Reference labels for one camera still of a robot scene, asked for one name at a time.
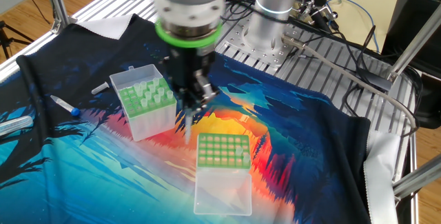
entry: metal frame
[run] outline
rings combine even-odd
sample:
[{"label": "metal frame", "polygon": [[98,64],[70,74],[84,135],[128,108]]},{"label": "metal frame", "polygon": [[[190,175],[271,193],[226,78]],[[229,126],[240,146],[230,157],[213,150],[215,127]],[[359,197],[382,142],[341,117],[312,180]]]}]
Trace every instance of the metal frame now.
[{"label": "metal frame", "polygon": [[393,193],[398,199],[417,192],[422,187],[441,177],[441,154],[425,163],[415,171],[407,174],[400,181],[393,184]]},{"label": "metal frame", "polygon": [[63,0],[49,0],[54,12],[54,24],[51,32],[59,34],[65,27],[71,23],[76,23],[76,19],[69,17],[68,12],[64,6]]}]

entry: plastic tube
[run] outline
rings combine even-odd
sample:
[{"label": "plastic tube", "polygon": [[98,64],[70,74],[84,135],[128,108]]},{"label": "plastic tube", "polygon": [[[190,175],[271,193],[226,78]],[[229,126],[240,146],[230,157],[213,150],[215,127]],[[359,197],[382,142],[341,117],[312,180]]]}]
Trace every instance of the plastic tube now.
[{"label": "plastic tube", "polygon": [[154,95],[154,102],[160,103],[161,102],[161,96],[160,95]]},{"label": "plastic tube", "polygon": [[172,99],[173,98],[173,92],[171,90],[167,91],[167,98]]},{"label": "plastic tube", "polygon": [[147,89],[147,82],[146,81],[142,81],[141,82],[141,89],[142,90],[146,90]]},{"label": "plastic tube", "polygon": [[141,99],[141,106],[143,106],[143,108],[147,107],[147,99]]},{"label": "plastic tube", "polygon": [[10,121],[0,123],[0,136],[9,134],[20,130],[21,128],[27,128],[34,125],[34,121],[31,116],[23,116]]},{"label": "plastic tube", "polygon": [[163,96],[164,95],[164,88],[159,88],[158,93],[160,96]]},{"label": "plastic tube", "polygon": [[159,79],[158,78],[153,79],[153,85],[155,85],[155,86],[159,85]]},{"label": "plastic tube", "polygon": [[236,156],[239,156],[243,153],[243,148],[242,147],[236,147]]},{"label": "plastic tube", "polygon": [[248,163],[251,160],[251,156],[249,154],[243,155],[243,162]]},{"label": "plastic tube", "polygon": [[109,88],[109,84],[107,82],[104,82],[102,85],[94,88],[92,90],[92,94],[98,94],[98,93],[102,92],[103,90],[105,90],[107,88]]},{"label": "plastic tube", "polygon": [[135,88],[135,91],[137,92],[137,91],[139,91],[141,89],[141,84],[140,83],[135,83],[133,85],[133,88]]},{"label": "plastic tube", "polygon": [[145,93],[145,98],[149,101],[152,99],[152,93],[151,92],[146,92]]}]

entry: robotic arm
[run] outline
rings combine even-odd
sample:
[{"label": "robotic arm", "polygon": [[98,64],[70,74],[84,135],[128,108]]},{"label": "robotic arm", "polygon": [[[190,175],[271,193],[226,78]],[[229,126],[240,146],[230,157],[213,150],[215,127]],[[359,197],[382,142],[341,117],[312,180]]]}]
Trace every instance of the robotic arm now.
[{"label": "robotic arm", "polygon": [[224,0],[155,0],[156,32],[167,43],[163,62],[173,90],[188,116],[206,108],[217,95],[208,79],[214,46],[221,33]]}]

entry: tripod leg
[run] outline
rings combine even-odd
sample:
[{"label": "tripod leg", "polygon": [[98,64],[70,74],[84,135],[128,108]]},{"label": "tripod leg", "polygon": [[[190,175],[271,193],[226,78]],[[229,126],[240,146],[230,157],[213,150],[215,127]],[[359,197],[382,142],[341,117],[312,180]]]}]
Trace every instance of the tripod leg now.
[{"label": "tripod leg", "polygon": [[6,49],[6,45],[1,44],[1,47],[3,48],[3,51],[5,52],[6,59],[9,59],[9,53],[8,53],[8,50]]}]

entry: blue cap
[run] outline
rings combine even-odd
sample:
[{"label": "blue cap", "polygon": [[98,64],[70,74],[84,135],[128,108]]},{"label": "blue cap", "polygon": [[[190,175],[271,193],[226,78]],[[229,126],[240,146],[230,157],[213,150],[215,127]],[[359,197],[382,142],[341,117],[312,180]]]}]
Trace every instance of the blue cap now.
[{"label": "blue cap", "polygon": [[80,110],[77,109],[77,108],[74,108],[74,109],[71,111],[70,114],[71,114],[72,116],[78,116],[78,115],[80,115]]}]

